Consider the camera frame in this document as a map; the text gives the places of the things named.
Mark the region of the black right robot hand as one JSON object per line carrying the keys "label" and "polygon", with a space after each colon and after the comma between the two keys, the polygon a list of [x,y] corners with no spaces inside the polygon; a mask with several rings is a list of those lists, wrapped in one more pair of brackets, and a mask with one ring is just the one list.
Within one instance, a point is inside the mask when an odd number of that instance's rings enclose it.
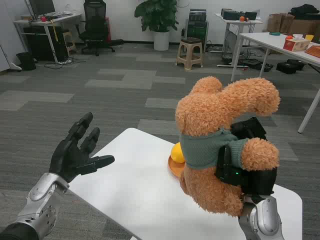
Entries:
{"label": "black right robot hand", "polygon": [[[231,125],[231,133],[239,140],[261,137],[266,140],[266,131],[256,117]],[[231,148],[224,145],[217,158],[215,176],[223,183],[241,187],[244,194],[271,195],[277,177],[277,168],[272,170],[247,171],[232,162]]]}

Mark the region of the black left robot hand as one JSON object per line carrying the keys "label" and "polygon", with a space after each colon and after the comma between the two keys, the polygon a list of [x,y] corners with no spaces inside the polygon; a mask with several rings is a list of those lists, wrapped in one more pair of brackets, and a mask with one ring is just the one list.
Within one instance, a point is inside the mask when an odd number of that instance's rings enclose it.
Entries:
{"label": "black left robot hand", "polygon": [[79,140],[85,135],[92,120],[93,114],[88,112],[73,124],[66,138],[53,152],[49,167],[50,173],[59,175],[70,183],[78,175],[95,173],[98,169],[115,162],[115,157],[112,155],[90,157],[99,140],[100,129],[98,127],[95,127],[78,146]]}

